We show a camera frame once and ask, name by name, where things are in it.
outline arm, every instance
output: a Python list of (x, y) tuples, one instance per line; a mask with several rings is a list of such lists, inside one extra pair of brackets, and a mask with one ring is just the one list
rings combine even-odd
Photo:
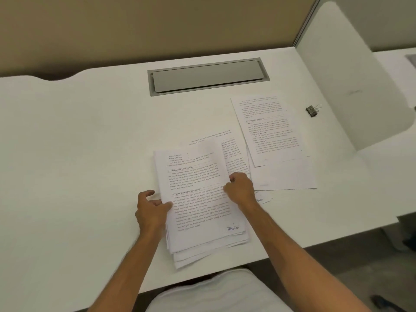
[(113, 277), (88, 312), (130, 312), (133, 309), (144, 276), (164, 234), (166, 215), (172, 203), (147, 200), (153, 190), (138, 195), (136, 218), (140, 235), (126, 254)]
[(224, 191), (250, 222), (284, 287), (302, 312), (370, 311), (260, 207), (246, 174), (233, 173), (230, 179)]

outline gray floor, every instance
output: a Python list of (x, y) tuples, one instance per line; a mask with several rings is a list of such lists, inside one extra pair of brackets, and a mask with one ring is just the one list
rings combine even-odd
[[(413, 219), (410, 221), (408, 218), (407, 223), (416, 224)], [(395, 250), (381, 229), (308, 247), (307, 251), (371, 310), (379, 311), (372, 305), (369, 296), (379, 294), (407, 312), (416, 311), (416, 252)], [(269, 260), (247, 266), (296, 311)], [(189, 283), (209, 277), (197, 278)], [(140, 294), (134, 311), (145, 311), (152, 299), (165, 289)]]

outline right hand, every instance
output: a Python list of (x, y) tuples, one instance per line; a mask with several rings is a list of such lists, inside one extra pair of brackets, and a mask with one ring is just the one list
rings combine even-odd
[(248, 203), (257, 203), (253, 183), (245, 173), (231, 174), (230, 181), (231, 183), (226, 183), (223, 189), (233, 202), (240, 207)]

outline black binder clip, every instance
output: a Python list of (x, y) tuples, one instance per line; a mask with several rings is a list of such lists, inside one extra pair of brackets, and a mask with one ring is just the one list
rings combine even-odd
[(316, 115), (318, 115), (319, 109), (322, 107), (321, 104), (314, 106), (309, 106), (306, 108), (306, 111), (309, 113), (309, 115), (311, 117), (315, 117)]

